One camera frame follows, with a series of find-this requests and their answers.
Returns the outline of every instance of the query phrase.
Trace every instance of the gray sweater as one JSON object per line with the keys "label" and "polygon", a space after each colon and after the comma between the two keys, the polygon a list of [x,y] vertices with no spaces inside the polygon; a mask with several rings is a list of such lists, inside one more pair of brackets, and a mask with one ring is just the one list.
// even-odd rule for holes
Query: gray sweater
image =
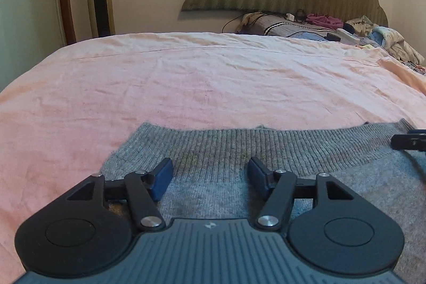
{"label": "gray sweater", "polygon": [[[171,158],[174,178],[158,205],[167,222],[172,217],[256,216],[264,202],[245,173],[254,155],[269,169],[284,168],[299,177],[329,172],[399,223],[405,246],[395,272],[408,283],[425,284],[426,157],[389,146],[392,135],[411,128],[405,120],[313,131],[181,131],[144,123],[101,171],[106,179],[119,179]],[[296,200],[292,217],[311,204]]]}

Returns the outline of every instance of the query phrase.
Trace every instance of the pink towel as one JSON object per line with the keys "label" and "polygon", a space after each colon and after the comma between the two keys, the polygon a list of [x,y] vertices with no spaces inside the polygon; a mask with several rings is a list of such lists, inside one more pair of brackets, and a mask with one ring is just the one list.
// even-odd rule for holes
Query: pink towel
{"label": "pink towel", "polygon": [[306,22],[334,30],[337,28],[343,28],[343,22],[341,19],[336,19],[328,15],[309,14]]}

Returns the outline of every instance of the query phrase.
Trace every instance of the gray garment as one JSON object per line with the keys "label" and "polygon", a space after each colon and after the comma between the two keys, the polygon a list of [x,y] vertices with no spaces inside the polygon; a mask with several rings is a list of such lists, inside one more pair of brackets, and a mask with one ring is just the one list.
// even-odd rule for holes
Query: gray garment
{"label": "gray garment", "polygon": [[[254,155],[270,169],[284,168],[299,177],[330,172],[399,223],[405,247],[395,271],[408,283],[424,284],[426,158],[389,146],[393,134],[411,128],[405,120],[312,131],[180,131],[144,123],[101,171],[106,179],[119,179],[138,169],[150,171],[163,158],[171,158],[174,179],[158,205],[166,221],[254,217],[263,206],[245,173]],[[297,200],[292,217],[310,204]]]}

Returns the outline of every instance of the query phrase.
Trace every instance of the bedspread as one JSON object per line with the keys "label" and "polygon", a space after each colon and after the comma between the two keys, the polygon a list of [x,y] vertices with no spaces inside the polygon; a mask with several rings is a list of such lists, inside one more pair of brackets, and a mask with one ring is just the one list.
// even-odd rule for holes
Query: bedspread
{"label": "bedspread", "polygon": [[176,129],[426,127],[426,77],[383,49],[234,34],[131,34],[50,55],[0,93],[0,283],[21,222],[145,122]]}

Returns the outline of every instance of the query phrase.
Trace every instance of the white door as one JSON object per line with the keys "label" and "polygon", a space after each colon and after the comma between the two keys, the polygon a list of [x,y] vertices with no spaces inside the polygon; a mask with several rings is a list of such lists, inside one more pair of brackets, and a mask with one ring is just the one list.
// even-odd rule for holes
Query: white door
{"label": "white door", "polygon": [[0,0],[0,91],[64,45],[57,0]]}

